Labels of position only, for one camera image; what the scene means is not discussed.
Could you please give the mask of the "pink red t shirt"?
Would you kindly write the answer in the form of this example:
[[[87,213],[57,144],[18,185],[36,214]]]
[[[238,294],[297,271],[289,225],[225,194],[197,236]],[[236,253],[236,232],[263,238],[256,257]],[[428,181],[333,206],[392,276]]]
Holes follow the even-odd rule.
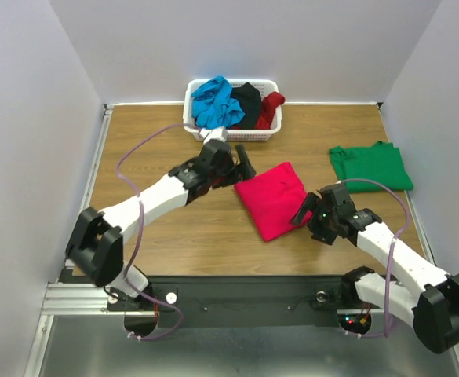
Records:
[[[296,228],[291,223],[307,193],[289,162],[235,185],[263,241],[269,242]]]

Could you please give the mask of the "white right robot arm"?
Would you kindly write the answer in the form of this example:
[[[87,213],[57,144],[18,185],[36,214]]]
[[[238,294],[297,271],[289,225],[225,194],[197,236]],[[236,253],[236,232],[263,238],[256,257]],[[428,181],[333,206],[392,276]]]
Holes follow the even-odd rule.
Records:
[[[386,321],[396,317],[409,325],[433,353],[459,343],[459,273],[421,257],[372,210],[357,209],[344,182],[308,193],[290,222],[305,224],[312,239],[328,245],[347,239],[385,266],[385,276],[365,266],[345,274],[339,287],[345,305],[382,308]]]

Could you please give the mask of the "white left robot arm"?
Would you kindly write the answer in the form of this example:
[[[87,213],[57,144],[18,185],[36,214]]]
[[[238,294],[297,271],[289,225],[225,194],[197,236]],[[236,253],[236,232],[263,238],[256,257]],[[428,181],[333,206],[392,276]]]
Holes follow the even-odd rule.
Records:
[[[164,214],[255,174],[243,145],[207,141],[196,157],[174,167],[144,191],[103,210],[84,209],[65,254],[95,286],[114,288],[126,295],[134,309],[145,309],[153,291],[133,261],[125,260],[126,243],[133,236],[141,238],[144,227]]]

